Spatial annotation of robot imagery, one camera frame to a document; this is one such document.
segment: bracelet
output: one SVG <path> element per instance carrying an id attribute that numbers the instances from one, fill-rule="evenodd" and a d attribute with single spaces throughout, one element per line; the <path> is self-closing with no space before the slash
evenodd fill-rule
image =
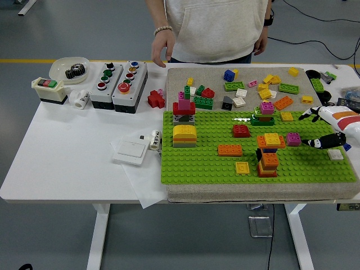
<path id="1" fill-rule="evenodd" d="M 169 29 L 169 30 L 173 30 L 173 28 L 170 26 L 170 25 L 167 25 L 167 26 L 162 26 L 162 27 L 159 27 L 159 28 L 157 28 L 155 31 L 154 31 L 154 35 L 156 35 L 158 32 L 160 32 L 160 31 L 163 31 L 163 30 L 167 30 L 167 29 Z"/>

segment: dark jeans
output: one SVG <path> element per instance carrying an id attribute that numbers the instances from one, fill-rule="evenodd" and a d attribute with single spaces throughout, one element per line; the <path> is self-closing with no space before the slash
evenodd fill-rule
<path id="1" fill-rule="evenodd" d="M 168 61 L 168 63 L 186 63 L 186 62 L 181 62 L 179 60 L 176 60 L 175 58 L 170 59 L 170 61 Z M 243 56 L 242 58 L 238 58 L 238 59 L 234 59 L 234 60 L 230 60 L 230 61 L 225 61 L 225 62 L 217 62 L 217 63 L 197 63 L 197 64 L 202 64 L 202 65 L 223 65 L 223 64 L 250 64 L 251 63 L 251 54 Z"/>

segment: green lego baseplate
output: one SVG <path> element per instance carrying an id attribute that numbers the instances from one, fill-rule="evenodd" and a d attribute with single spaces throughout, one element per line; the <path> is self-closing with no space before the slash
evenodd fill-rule
<path id="1" fill-rule="evenodd" d="M 264 183 L 338 183 L 357 180 L 344 153 L 344 160 L 331 161 L 327 150 L 306 145 L 286 146 L 277 150 L 277 177 L 258 177 L 256 156 L 257 136 L 278 133 L 284 138 L 289 132 L 299 133 L 301 139 L 315 139 L 333 132 L 324 121 L 311 118 L 297 120 L 303 112 L 291 112 L 294 121 L 282 122 L 274 116 L 272 127 L 254 127 L 250 123 L 253 112 L 198 111 L 196 112 L 197 142 L 195 148 L 173 148 L 173 113 L 164 112 L 161 182 L 172 184 L 264 184 Z M 234 138 L 232 127 L 247 125 L 250 138 Z M 242 157 L 218 156 L 219 144 L 241 145 Z M 248 162 L 250 173 L 236 175 L 235 162 Z"/>

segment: control box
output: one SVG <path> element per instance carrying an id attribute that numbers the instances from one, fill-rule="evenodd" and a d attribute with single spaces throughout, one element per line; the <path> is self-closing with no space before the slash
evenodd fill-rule
<path id="1" fill-rule="evenodd" d="M 128 61 L 112 94 L 115 111 L 134 114 L 147 81 L 145 62 Z"/>
<path id="2" fill-rule="evenodd" d="M 113 110 L 112 95 L 118 85 L 124 67 L 120 64 L 107 63 L 101 69 L 96 84 L 90 90 L 90 99 L 95 109 Z"/>
<path id="3" fill-rule="evenodd" d="M 37 78 L 31 82 L 41 101 L 64 104 L 68 96 L 65 93 L 64 82 L 44 78 Z"/>

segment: hand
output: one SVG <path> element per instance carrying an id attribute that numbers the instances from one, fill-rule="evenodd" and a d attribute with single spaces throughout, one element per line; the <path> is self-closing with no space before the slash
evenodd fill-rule
<path id="1" fill-rule="evenodd" d="M 265 51 L 266 44 L 268 43 L 268 27 L 264 26 L 263 31 L 258 39 L 258 41 L 254 44 L 253 52 L 254 55 L 259 55 Z"/>
<path id="2" fill-rule="evenodd" d="M 166 60 L 171 59 L 173 48 L 175 45 L 175 37 L 173 32 L 169 29 L 158 32 L 152 43 L 151 59 L 158 66 L 165 68 L 166 65 L 160 59 L 161 51 L 166 47 L 165 57 Z"/>

